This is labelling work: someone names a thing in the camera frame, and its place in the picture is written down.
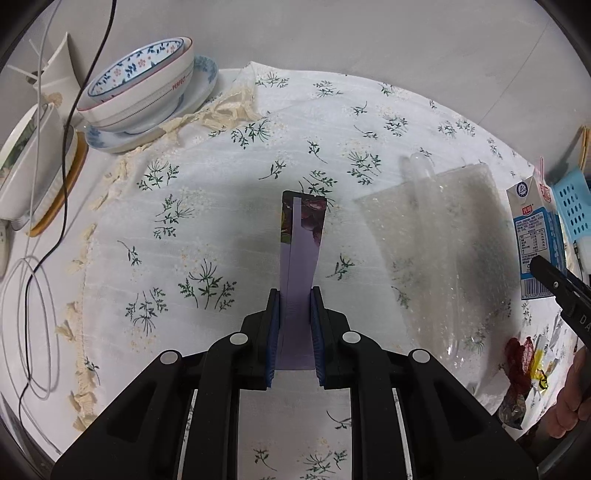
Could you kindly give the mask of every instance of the white cable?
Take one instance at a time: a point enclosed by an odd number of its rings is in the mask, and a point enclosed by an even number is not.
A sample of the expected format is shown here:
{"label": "white cable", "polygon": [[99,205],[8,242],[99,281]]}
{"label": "white cable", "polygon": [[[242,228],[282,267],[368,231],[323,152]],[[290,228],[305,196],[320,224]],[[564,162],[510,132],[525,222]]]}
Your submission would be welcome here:
{"label": "white cable", "polygon": [[[29,248],[29,243],[31,241],[31,230],[33,229],[33,226],[35,225],[34,223],[34,211],[33,211],[33,206],[34,206],[34,199],[35,199],[35,185],[37,183],[37,169],[38,169],[38,165],[39,165],[39,156],[40,156],[40,152],[41,152],[41,71],[43,69],[43,49],[45,47],[45,42],[47,40],[47,35],[49,33],[49,28],[51,26],[51,23],[53,22],[53,18],[55,17],[55,14],[57,12],[57,10],[60,8],[62,0],[57,0],[57,5],[56,7],[53,9],[53,12],[51,13],[51,17],[49,18],[45,31],[43,33],[43,39],[41,40],[41,46],[40,46],[40,51],[39,51],[39,56],[38,56],[38,67],[37,67],[37,74],[38,74],[38,81],[37,81],[37,111],[36,111],[36,116],[37,116],[37,131],[36,131],[36,136],[37,136],[37,150],[36,150],[36,155],[35,155],[35,167],[33,170],[33,182],[31,185],[31,199],[30,199],[30,203],[29,203],[29,215],[30,215],[30,219],[29,219],[29,235],[27,236],[27,242],[25,244],[25,253],[23,255],[22,258],[19,258],[15,265],[13,266],[9,276],[5,277],[4,279],[4,285],[2,288],[2,294],[1,294],[1,305],[0,305],[0,338],[2,339],[2,350],[4,352],[4,360],[5,360],[5,365],[7,367],[7,371],[8,371],[8,376],[10,378],[10,382],[12,384],[12,388],[14,390],[14,393],[16,394],[17,398],[20,397],[20,392],[18,391],[18,389],[16,388],[15,382],[13,380],[10,368],[8,367],[8,358],[7,358],[7,353],[6,353],[6,346],[5,346],[5,340],[4,340],[4,296],[6,294],[6,290],[8,285],[10,284],[10,281],[12,279],[12,276],[14,275],[14,273],[16,272],[17,268],[19,266],[22,265],[22,269],[21,269],[21,278],[20,278],[20,286],[19,286],[19,290],[18,290],[18,296],[17,296],[17,302],[18,305],[20,305],[21,302],[21,297],[22,297],[22,292],[23,292],[23,288],[24,288],[24,279],[26,276],[26,273],[30,273],[30,275],[33,277],[33,280],[35,281],[35,285],[37,286],[37,290],[39,292],[39,297],[41,299],[41,307],[43,309],[43,316],[44,316],[44,320],[45,320],[45,330],[46,330],[46,347],[47,347],[47,387],[43,388],[42,385],[40,385],[37,381],[34,381],[31,375],[31,379],[28,378],[28,374],[27,374],[27,369],[26,369],[26,364],[25,364],[25,359],[22,353],[22,345],[20,342],[20,315],[18,314],[17,311],[17,338],[18,338],[18,349],[19,349],[19,354],[20,354],[20,360],[21,360],[21,366],[25,372],[25,377],[27,379],[27,385],[30,387],[30,390],[33,391],[33,393],[35,394],[35,396],[37,396],[37,398],[41,399],[41,400],[47,400],[51,394],[51,346],[50,346],[50,341],[49,341],[49,325],[47,322],[47,311],[46,311],[46,307],[45,307],[45,301],[43,299],[43,292],[41,291],[41,287],[39,285],[38,279],[34,273],[34,269],[31,266],[31,264],[29,263],[30,257],[28,257],[28,248]],[[27,346],[25,345],[25,349],[29,349],[30,352],[30,344]],[[45,392],[44,395],[38,394],[35,389],[33,389],[33,383],[37,385],[37,387]],[[39,427],[38,423],[36,422],[35,418],[33,417],[33,415],[31,414],[29,408],[27,407],[24,398],[22,399],[22,403],[21,403],[21,407],[23,409],[23,411],[25,412],[26,416],[29,418],[31,424],[35,427],[35,429],[39,432],[39,434],[41,435],[41,437],[49,444],[51,445],[57,453],[61,454],[61,452],[59,451],[59,449],[51,442],[51,440],[49,440],[49,438],[43,433],[43,431],[41,430],[41,428]]]}
{"label": "white cable", "polygon": [[[29,260],[33,260],[33,258],[32,257],[27,257],[27,258],[19,258],[17,260],[17,262],[12,267],[12,270],[10,271],[10,273],[5,277],[5,284],[4,284],[4,287],[2,289],[2,293],[0,294],[0,339],[2,340],[2,351],[4,353],[4,364],[6,365],[6,370],[8,372],[8,378],[10,379],[10,383],[12,384],[12,389],[14,390],[14,393],[16,393],[17,397],[19,396],[19,390],[17,389],[17,386],[15,385],[14,379],[13,379],[12,374],[10,372],[10,368],[8,367],[8,355],[6,353],[6,342],[4,341],[4,299],[5,299],[5,296],[6,296],[7,285],[10,283],[12,277],[14,276],[14,274],[17,271],[17,268],[21,264],[24,264],[24,269],[25,270],[28,270],[31,274],[33,273],[33,268],[31,267],[31,264],[29,263]],[[35,285],[37,286],[37,290],[39,291],[39,295],[41,297],[41,302],[43,304],[43,296],[41,295],[41,286],[39,285],[39,282],[37,280],[37,276],[36,275],[33,275],[33,280],[35,282]],[[33,424],[33,426],[35,427],[35,429],[39,432],[39,434],[41,435],[41,437],[49,445],[51,445],[54,448],[54,450],[59,455],[61,455],[61,453],[62,453],[61,450],[41,430],[41,428],[37,424],[37,421],[35,420],[35,418],[31,414],[31,412],[30,412],[29,408],[27,407],[27,404],[25,403],[24,400],[22,402],[22,410],[25,413],[25,415],[28,417],[28,419],[31,421],[31,423]]]}
{"label": "white cable", "polygon": [[[45,27],[45,31],[43,32],[43,37],[41,39],[41,46],[39,47],[39,57],[38,57],[38,62],[37,62],[37,74],[39,77],[39,80],[37,81],[37,111],[36,111],[37,130],[35,132],[37,135],[37,145],[36,145],[37,151],[35,153],[35,167],[33,169],[33,183],[31,185],[31,199],[29,202],[29,234],[27,235],[27,242],[25,244],[25,254],[23,256],[23,259],[27,258],[29,243],[31,241],[31,231],[33,229],[33,226],[35,225],[35,222],[34,222],[35,212],[33,210],[33,206],[34,206],[34,201],[35,201],[35,187],[37,184],[37,170],[38,170],[38,166],[39,166],[39,156],[41,155],[41,70],[43,69],[43,50],[45,48],[45,42],[47,40],[49,28],[51,26],[51,23],[53,22],[53,18],[56,15],[57,9],[60,8],[61,2],[62,2],[62,0],[57,0],[57,5],[53,9],[53,12],[51,13],[51,16],[49,17],[49,21],[47,22],[47,25]],[[24,277],[25,276],[26,275],[21,276],[20,288],[19,288],[19,292],[18,292],[19,303],[20,303],[20,298],[22,295],[22,289],[24,287]],[[43,388],[37,382],[35,382],[35,383],[42,391],[45,391],[45,395],[40,396],[34,391],[34,389],[32,388],[32,385],[31,385],[31,379],[27,378],[27,382],[29,383],[29,387],[31,388],[31,390],[33,390],[33,393],[35,394],[35,396],[37,396],[40,400],[47,400],[49,398],[49,395],[51,392],[51,355],[50,355],[50,344],[49,344],[49,334],[48,334],[48,325],[47,325],[47,312],[45,310],[45,302],[43,302],[43,294],[41,293],[41,290],[39,290],[39,295],[41,297],[41,304],[43,305],[43,315],[46,320],[46,332],[47,332],[46,347],[47,347],[47,365],[48,365],[47,388]],[[19,323],[18,317],[17,317],[17,325],[18,325],[17,332],[20,332],[20,323]],[[21,343],[20,343],[20,341],[18,343],[19,343],[19,354],[21,356],[21,365],[22,365],[23,369],[25,370],[25,374],[27,375],[27,369],[26,369],[26,364],[25,364],[26,362],[25,362],[24,355],[22,354]],[[28,346],[25,345],[25,349],[27,349],[27,348],[30,349],[30,347],[31,347],[30,343]]]}

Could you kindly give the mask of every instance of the stacked bowls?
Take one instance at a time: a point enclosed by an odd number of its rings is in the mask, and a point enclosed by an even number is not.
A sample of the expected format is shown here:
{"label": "stacked bowls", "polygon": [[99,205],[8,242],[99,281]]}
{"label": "stacked bowls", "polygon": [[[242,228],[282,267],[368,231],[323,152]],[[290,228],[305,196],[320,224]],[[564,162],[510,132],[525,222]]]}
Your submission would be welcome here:
{"label": "stacked bowls", "polygon": [[142,133],[176,110],[193,64],[191,38],[167,38],[143,46],[95,77],[83,92],[78,111],[98,130]]}

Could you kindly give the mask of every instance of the barcode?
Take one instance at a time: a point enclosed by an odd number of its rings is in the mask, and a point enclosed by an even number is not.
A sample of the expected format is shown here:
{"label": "barcode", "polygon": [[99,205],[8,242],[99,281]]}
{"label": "barcode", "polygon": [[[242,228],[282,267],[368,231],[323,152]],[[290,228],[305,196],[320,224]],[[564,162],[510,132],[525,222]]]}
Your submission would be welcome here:
{"label": "barcode", "polygon": [[546,287],[544,287],[535,278],[526,278],[521,280],[521,298],[527,299],[540,299],[542,297],[550,297],[552,293]]}

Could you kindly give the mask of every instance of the black cable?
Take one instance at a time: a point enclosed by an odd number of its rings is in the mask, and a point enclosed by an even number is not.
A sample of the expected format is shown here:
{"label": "black cable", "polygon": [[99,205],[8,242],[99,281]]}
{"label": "black cable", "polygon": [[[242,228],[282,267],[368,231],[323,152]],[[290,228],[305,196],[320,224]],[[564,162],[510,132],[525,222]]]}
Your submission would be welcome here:
{"label": "black cable", "polygon": [[28,306],[27,306],[28,305],[28,298],[29,298],[29,290],[31,287],[31,282],[33,280],[33,276],[35,275],[35,273],[37,273],[37,270],[39,270],[39,268],[43,265],[43,262],[45,260],[47,260],[47,258],[54,251],[56,251],[57,247],[60,246],[60,244],[66,234],[66,224],[67,224],[67,218],[68,218],[68,191],[67,191],[67,187],[66,187],[66,147],[67,147],[66,144],[67,144],[67,136],[68,136],[67,134],[68,134],[68,130],[70,128],[70,124],[72,122],[72,116],[74,115],[74,111],[76,110],[76,105],[78,105],[78,101],[80,100],[80,97],[82,96],[82,92],[84,92],[84,89],[86,88],[86,84],[88,84],[88,81],[90,80],[90,75],[92,74],[92,71],[95,69],[96,62],[99,60],[100,54],[103,51],[103,48],[104,48],[105,43],[107,41],[107,38],[109,38],[109,33],[111,32],[111,27],[113,26],[113,20],[115,19],[116,7],[117,7],[117,0],[112,0],[111,15],[109,16],[109,24],[107,25],[105,35],[103,36],[103,41],[100,43],[99,49],[96,52],[94,60],[92,60],[92,64],[90,65],[90,68],[88,70],[88,73],[86,74],[86,78],[84,79],[84,82],[82,82],[82,86],[80,87],[80,90],[78,91],[78,95],[76,95],[76,100],[74,101],[74,104],[72,104],[72,108],[70,109],[70,114],[68,115],[68,119],[66,120],[66,124],[64,126],[64,135],[63,135],[63,140],[61,142],[61,179],[63,180],[62,192],[64,195],[64,221],[61,225],[60,237],[57,240],[56,244],[51,248],[51,250],[49,250],[49,252],[47,252],[45,254],[45,256],[43,256],[41,261],[33,269],[33,273],[31,273],[31,275],[29,276],[29,279],[27,280],[27,286],[25,288],[25,362],[26,362],[26,366],[27,366],[27,384],[22,389],[20,397],[18,397],[18,420],[21,422],[21,424],[22,424],[22,417],[21,417],[22,399],[25,396],[25,392],[27,391],[27,388],[29,387],[29,385],[31,383],[31,378],[33,377],[33,374],[31,373],[31,367],[29,366],[29,348],[28,348],[28,333],[27,333],[28,320],[29,320]]}

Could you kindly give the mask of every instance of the nutrition label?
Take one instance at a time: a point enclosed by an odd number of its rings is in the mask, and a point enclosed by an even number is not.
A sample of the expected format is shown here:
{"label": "nutrition label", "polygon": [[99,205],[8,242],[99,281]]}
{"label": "nutrition label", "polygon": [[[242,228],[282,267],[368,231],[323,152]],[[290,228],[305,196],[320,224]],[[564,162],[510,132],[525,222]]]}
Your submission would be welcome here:
{"label": "nutrition label", "polygon": [[542,255],[547,260],[550,259],[544,212],[517,220],[515,231],[517,232],[522,274],[530,272],[530,261],[536,255]]}

